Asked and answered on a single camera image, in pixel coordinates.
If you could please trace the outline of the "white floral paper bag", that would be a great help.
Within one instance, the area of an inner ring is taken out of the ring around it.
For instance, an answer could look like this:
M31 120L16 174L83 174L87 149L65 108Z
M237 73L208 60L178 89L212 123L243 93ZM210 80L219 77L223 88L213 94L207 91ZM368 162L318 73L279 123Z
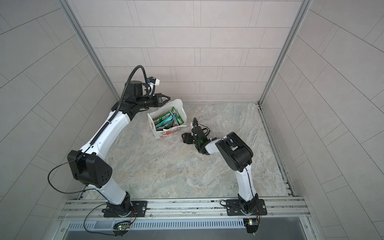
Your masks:
M148 114L148 120L156 139L170 135L186 126L187 115L183 102L176 99L167 103L159 110Z

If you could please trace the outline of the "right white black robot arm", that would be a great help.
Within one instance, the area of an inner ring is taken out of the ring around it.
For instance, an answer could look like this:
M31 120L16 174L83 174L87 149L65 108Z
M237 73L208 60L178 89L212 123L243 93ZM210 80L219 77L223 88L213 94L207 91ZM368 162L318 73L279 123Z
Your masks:
M245 215L265 216L267 214L265 202L259 198L252 180L251 148L234 132L222 138L209 139L211 130L199 125L196 118L191 123L191 132L182 134L183 143L194 145L203 155L220 153L227 165L235 172L238 182L238 206Z

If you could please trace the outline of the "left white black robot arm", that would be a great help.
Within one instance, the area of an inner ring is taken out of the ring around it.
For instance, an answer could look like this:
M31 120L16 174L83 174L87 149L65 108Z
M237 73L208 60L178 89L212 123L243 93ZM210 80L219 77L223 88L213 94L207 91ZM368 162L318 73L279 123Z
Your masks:
M126 217L135 214L130 194L113 179L113 169L105 157L117 136L139 113L149 108L162 107L170 97L156 94L160 80L150 77L144 83L132 81L126 84L126 93L116 102L99 131L79 151L67 156L73 177L91 190L99 192L106 200L104 216Z

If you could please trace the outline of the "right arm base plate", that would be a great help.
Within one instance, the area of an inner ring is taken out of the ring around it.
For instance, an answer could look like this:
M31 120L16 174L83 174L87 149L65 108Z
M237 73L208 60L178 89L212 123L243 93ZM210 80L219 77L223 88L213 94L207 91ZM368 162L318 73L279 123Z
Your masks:
M224 200L225 208L228 216L266 216L268 214L265 201L258 199L256 206L252 207L250 212L245 211L245 207L242 206L239 199Z

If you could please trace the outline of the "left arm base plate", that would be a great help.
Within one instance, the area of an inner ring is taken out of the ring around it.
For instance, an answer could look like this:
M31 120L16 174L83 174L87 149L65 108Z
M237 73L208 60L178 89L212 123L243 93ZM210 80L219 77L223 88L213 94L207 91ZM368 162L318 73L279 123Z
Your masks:
M128 218L144 217L146 214L147 201L123 201L120 205L107 203L107 207L102 210L104 218Z

